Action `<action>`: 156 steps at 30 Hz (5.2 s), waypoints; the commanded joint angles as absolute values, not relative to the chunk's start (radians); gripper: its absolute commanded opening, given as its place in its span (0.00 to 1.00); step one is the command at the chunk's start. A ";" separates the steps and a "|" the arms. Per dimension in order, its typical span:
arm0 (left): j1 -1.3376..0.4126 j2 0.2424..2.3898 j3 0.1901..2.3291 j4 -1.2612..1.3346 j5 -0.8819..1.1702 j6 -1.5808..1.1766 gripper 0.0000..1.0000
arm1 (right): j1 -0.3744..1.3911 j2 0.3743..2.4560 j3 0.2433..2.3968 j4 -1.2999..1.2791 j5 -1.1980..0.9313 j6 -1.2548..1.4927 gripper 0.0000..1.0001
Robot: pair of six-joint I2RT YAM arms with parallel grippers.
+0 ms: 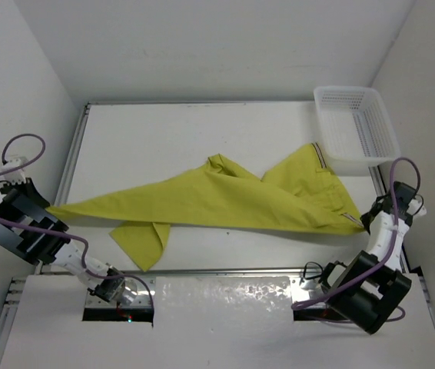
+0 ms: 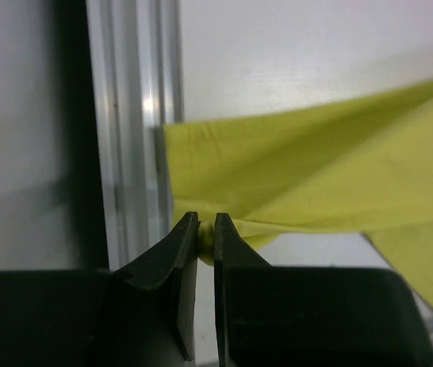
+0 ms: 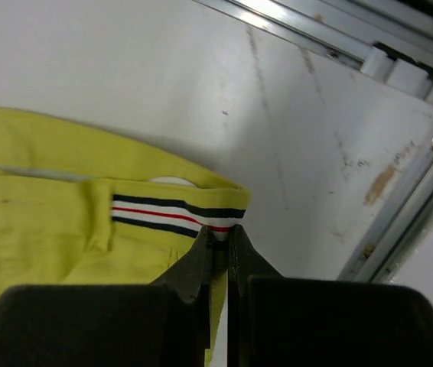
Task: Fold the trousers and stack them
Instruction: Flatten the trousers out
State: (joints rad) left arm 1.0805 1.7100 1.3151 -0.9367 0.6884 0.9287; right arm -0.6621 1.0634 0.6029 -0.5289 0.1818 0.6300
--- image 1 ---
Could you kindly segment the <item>yellow-green trousers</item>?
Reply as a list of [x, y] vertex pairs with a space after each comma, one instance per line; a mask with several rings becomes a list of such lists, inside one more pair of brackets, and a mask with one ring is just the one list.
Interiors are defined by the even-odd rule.
[[165, 181], [47, 210], [63, 222], [119, 221], [110, 235], [143, 271], [161, 259], [173, 224], [335, 235], [363, 230], [357, 206], [316, 143], [261, 178], [217, 154]]

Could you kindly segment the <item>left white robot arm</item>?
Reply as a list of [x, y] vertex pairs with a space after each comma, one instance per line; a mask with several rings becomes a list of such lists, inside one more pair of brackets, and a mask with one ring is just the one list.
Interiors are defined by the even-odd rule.
[[91, 258], [65, 234], [68, 226], [17, 189], [0, 190], [0, 246], [34, 266], [64, 268], [89, 294], [120, 304], [128, 290], [120, 271]]

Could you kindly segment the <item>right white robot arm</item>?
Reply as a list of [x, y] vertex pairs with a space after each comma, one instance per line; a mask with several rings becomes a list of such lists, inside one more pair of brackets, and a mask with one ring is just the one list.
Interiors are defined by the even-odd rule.
[[419, 209], [415, 194], [398, 194], [398, 225], [394, 224], [391, 197], [377, 198], [372, 208], [361, 216], [370, 235], [368, 246], [344, 268], [335, 282], [328, 278], [338, 264], [329, 263], [320, 275], [322, 291], [329, 292], [356, 279], [387, 257], [388, 260], [370, 276], [345, 291], [328, 298], [326, 305], [368, 334], [375, 334], [388, 322], [393, 311], [409, 292], [412, 282], [400, 266], [403, 238], [413, 223], [413, 213]]

